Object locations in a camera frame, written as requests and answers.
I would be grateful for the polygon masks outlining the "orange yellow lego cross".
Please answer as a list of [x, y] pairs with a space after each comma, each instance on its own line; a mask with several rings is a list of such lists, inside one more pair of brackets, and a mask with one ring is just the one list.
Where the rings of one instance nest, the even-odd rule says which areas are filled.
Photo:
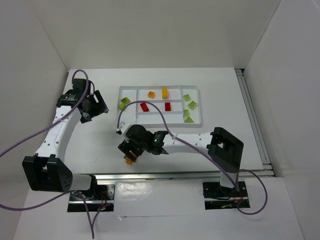
[[128, 165], [132, 165], [133, 163], [135, 163], [137, 158], [138, 157], [132, 151], [129, 151], [128, 154], [124, 155], [125, 163]]

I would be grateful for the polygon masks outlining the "light green lego brick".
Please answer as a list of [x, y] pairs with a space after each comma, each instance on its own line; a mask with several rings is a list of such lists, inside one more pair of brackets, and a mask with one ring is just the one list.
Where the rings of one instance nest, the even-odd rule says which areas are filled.
[[127, 104], [129, 104], [131, 102], [131, 100], [128, 97], [124, 97], [120, 101], [124, 105], [127, 105]]

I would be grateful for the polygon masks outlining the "red lego with green top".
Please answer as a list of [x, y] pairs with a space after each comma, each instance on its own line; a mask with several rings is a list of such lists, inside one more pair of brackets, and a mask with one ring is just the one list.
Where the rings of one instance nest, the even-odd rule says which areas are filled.
[[145, 102], [140, 103], [140, 107], [141, 107], [143, 112], [149, 112], [150, 111]]

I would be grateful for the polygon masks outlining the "small yellow lego brick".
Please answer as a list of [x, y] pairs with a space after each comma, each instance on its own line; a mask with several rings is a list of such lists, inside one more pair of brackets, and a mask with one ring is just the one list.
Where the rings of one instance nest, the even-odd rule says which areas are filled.
[[150, 92], [148, 93], [148, 97], [149, 97], [150, 99], [153, 99], [153, 98], [155, 97], [155, 93], [152, 92], [152, 91], [150, 91]]

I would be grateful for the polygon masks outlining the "red lego brick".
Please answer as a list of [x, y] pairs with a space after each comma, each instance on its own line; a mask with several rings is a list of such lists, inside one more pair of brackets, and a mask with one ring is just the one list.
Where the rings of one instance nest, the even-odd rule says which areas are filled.
[[172, 110], [170, 102], [165, 102], [164, 107], [166, 112], [170, 112]]

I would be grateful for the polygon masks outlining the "yellow tall lego brick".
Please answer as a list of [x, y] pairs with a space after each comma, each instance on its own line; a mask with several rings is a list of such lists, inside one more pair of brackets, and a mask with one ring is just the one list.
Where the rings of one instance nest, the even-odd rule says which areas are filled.
[[162, 99], [168, 99], [169, 92], [167, 88], [162, 88]]

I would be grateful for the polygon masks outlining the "green lego brick bin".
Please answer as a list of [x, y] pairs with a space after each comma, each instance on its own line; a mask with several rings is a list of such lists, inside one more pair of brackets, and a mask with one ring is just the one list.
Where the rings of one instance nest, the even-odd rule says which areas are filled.
[[197, 103], [195, 101], [191, 101], [189, 104], [188, 104], [188, 108], [191, 109], [191, 110], [194, 110], [196, 107], [197, 107]]
[[184, 122], [185, 122], [185, 123], [194, 123], [193, 119], [192, 119], [190, 116], [188, 116], [187, 118], [185, 118], [185, 119], [184, 119]]

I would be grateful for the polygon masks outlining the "dark green lego brick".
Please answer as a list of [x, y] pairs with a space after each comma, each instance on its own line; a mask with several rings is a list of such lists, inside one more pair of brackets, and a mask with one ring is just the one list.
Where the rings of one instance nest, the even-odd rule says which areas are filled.
[[126, 106], [126, 105], [125, 105], [124, 103], [121, 103], [121, 104], [119, 105], [119, 109], [120, 109], [120, 110], [123, 110], [123, 109], [125, 108], [125, 106]]

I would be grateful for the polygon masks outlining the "pale green large lego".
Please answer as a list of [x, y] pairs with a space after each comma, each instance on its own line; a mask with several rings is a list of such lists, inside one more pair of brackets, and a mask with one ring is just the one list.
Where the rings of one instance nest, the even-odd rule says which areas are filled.
[[183, 116], [184, 117], [188, 117], [190, 115], [189, 110], [188, 109], [184, 109], [183, 110]]

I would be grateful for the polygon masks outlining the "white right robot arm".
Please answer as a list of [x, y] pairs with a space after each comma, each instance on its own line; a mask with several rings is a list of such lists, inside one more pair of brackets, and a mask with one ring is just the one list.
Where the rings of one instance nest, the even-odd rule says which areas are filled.
[[212, 132], [178, 134], [169, 130], [152, 133], [142, 125], [131, 125], [118, 149], [135, 162], [144, 152], [159, 155], [200, 154], [220, 170], [220, 185], [239, 191], [238, 177], [244, 143], [222, 127]]

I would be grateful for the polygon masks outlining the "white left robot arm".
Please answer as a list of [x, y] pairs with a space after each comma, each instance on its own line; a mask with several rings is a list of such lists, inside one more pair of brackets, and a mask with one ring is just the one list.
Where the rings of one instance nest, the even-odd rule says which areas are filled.
[[56, 106], [54, 126], [35, 154], [22, 161], [27, 181], [33, 191], [88, 191], [96, 185], [96, 178], [72, 173], [64, 163], [66, 150], [78, 123], [90, 122], [109, 109], [100, 91], [91, 92], [91, 82], [81, 78], [72, 81], [72, 89], [58, 98]]

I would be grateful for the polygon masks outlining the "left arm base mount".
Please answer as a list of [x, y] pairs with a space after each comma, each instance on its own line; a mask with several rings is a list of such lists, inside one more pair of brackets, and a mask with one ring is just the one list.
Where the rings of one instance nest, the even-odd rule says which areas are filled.
[[[94, 189], [80, 191], [85, 198], [89, 212], [113, 212], [114, 211], [114, 198], [116, 186], [114, 183], [103, 185], [96, 185]], [[69, 196], [68, 213], [86, 212], [85, 204], [82, 198], [76, 194], [71, 193]]]

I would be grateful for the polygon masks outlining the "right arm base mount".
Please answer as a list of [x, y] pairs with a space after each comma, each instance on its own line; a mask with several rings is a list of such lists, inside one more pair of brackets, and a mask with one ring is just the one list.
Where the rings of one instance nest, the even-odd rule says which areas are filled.
[[225, 210], [250, 208], [247, 186], [244, 181], [239, 182], [239, 190], [220, 186], [219, 182], [207, 181], [202, 183], [205, 210]]

